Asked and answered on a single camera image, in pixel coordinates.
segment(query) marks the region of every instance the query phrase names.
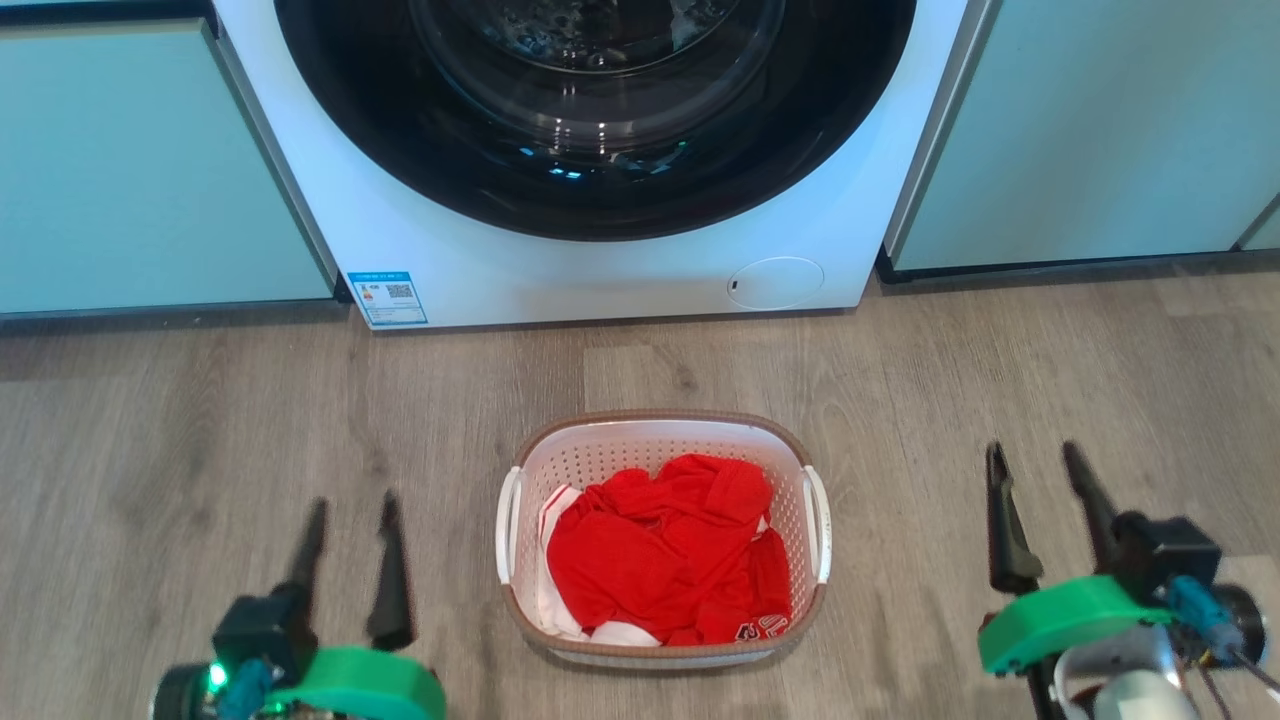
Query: light blue cabinet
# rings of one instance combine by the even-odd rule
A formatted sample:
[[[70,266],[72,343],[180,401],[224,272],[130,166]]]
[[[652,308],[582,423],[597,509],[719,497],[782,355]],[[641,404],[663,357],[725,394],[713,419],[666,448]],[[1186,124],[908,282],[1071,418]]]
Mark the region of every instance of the light blue cabinet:
[[[1225,251],[1280,187],[1280,3],[1005,0],[896,270]]]
[[[324,299],[201,19],[0,28],[0,314]]]

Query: washing machine door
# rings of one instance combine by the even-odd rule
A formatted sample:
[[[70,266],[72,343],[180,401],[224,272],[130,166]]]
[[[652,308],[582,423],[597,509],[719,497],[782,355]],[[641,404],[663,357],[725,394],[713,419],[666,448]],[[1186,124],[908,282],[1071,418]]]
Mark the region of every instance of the washing machine door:
[[[704,227],[865,119],[914,0],[275,0],[334,123],[426,197],[580,241]]]

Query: front-loading washing machine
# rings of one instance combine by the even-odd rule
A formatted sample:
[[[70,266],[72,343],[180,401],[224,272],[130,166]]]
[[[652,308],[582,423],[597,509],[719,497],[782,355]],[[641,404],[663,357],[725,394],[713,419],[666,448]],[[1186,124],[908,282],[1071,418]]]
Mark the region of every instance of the front-loading washing machine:
[[[963,0],[215,0],[374,329],[850,307]]]

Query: laminate floor plank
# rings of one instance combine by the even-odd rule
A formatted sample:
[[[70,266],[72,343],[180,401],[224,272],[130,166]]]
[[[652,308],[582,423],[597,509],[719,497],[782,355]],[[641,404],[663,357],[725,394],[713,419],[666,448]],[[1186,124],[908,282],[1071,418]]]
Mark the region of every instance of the laminate floor plank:
[[[356,315],[0,324],[0,716],[143,716],[163,669],[207,657],[229,601],[283,573],[316,496],[332,502],[316,629],[362,642],[394,488],[408,652],[451,717],[1029,717],[1024,687],[978,665],[978,624],[1005,602],[987,587],[986,445],[1005,443],[1048,582],[1093,565],[1060,459],[1074,438],[1119,506],[1194,516],[1277,614],[1277,338],[1276,273],[403,336]],[[507,618],[493,515],[516,454],[548,421],[631,407],[755,413],[812,452],[832,579],[785,656],[588,671]],[[1275,710],[1244,678],[1221,685],[1236,717]]]

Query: brown basket rim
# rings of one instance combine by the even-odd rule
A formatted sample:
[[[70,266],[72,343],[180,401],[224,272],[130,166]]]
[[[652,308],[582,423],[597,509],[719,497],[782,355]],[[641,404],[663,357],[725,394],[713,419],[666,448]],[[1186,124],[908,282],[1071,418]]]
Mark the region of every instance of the brown basket rim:
[[[783,428],[782,425],[769,420],[768,418],[760,418],[759,415],[751,415],[749,413],[731,413],[731,411],[713,411],[713,410],[676,410],[676,409],[646,409],[646,410],[614,410],[607,413],[586,413],[582,415],[576,415],[573,418],[566,418],[563,420],[557,420],[554,423],[548,423],[541,429],[539,429],[525,446],[520,450],[516,456],[516,465],[524,468],[529,461],[529,456],[532,454],[534,447],[540,442],[550,437],[553,433],[563,430],[566,428],[572,428],[576,425],[589,425],[593,423],[616,423],[625,420],[709,420],[716,423],[735,423],[740,425],[751,425],[773,433],[778,437],[792,452],[795,452],[796,459],[803,466],[813,465],[809,459],[809,452],[805,450],[804,445],[791,433],[791,430]],[[813,600],[809,602],[809,607],[804,616],[800,618],[799,623],[792,624],[785,633],[776,638],[762,639],[762,641],[746,641],[741,643],[727,643],[727,644],[703,644],[703,646],[682,646],[682,647],[626,647],[626,646],[609,646],[609,644],[595,644],[585,643],[577,641],[567,641],[563,638],[557,638],[548,635],[541,632],[536,625],[534,625],[529,618],[525,616],[524,611],[520,609],[520,603],[516,601],[516,591],[509,585],[503,585],[503,597],[506,600],[507,611],[511,618],[516,621],[520,632],[525,638],[538,646],[552,651],[572,652],[577,655],[590,655],[596,657],[623,657],[623,659],[636,659],[636,660],[692,660],[704,657],[726,657],[735,655],[754,655],[758,652],[773,652],[787,644],[791,644],[800,639],[800,637],[813,625],[814,620],[818,618],[818,610],[822,607],[823,597],[827,593],[827,584],[818,583],[818,587],[813,591]]]

